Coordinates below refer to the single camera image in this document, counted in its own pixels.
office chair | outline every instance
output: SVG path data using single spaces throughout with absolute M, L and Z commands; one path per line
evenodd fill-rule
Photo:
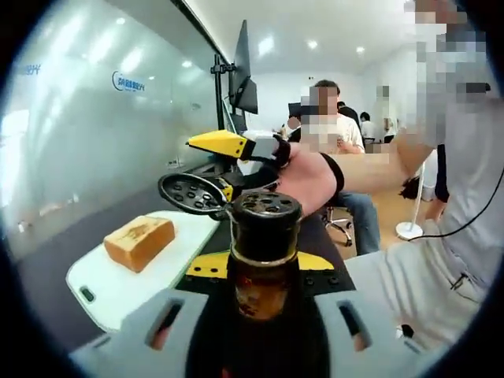
M 349 218 L 339 218 L 333 220 L 332 214 L 334 212 L 334 209 L 335 208 L 332 206 L 326 206 L 324 208 L 322 213 L 322 221 L 324 222 L 324 226 L 326 228 L 331 226 L 336 228 L 337 230 L 340 230 L 346 236 L 345 246 L 351 246 L 353 244 L 353 241 L 352 237 L 350 236 L 347 230 L 350 230 L 352 228 L 352 222 L 350 221 Z

monitor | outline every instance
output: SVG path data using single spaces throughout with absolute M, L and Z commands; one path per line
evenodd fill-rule
M 235 109 L 241 109 L 249 113 L 258 113 L 258 90 L 250 78 L 250 53 L 249 35 L 246 20 L 242 22 L 242 28 L 236 43 L 235 69 L 229 73 L 229 102 Z

ceiling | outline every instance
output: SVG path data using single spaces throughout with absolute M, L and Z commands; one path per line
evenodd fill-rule
M 356 73 L 413 38 L 406 0 L 187 0 L 224 55 L 234 57 L 242 20 L 249 29 L 252 73 Z M 307 42 L 317 42 L 311 50 Z M 259 54 L 260 44 L 274 47 Z M 365 48 L 363 54 L 356 49 Z

desk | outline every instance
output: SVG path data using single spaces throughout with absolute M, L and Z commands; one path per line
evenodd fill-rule
M 17 263 L 29 305 L 46 330 L 66 350 L 91 341 L 102 331 L 84 312 L 65 282 L 70 266 L 102 242 L 103 237 L 140 214 L 173 209 L 159 194 L 156 185 L 92 214 L 44 243 L 36 252 Z M 202 254 L 227 250 L 230 243 L 228 222 L 220 224 Z M 302 222 L 298 248 L 330 261 L 339 271 L 348 290 L 354 285 L 338 250 L 318 215 Z

hand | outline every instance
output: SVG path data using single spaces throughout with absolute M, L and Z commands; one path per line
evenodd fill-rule
M 341 138 L 338 138 L 337 145 L 338 145 L 339 150 L 342 152 L 350 152 L 351 148 L 354 146 L 352 143 L 345 142 Z
M 291 158 L 280 172 L 276 191 L 297 199 L 303 216 L 307 217 L 332 198 L 336 192 L 336 178 L 322 155 L 291 143 Z

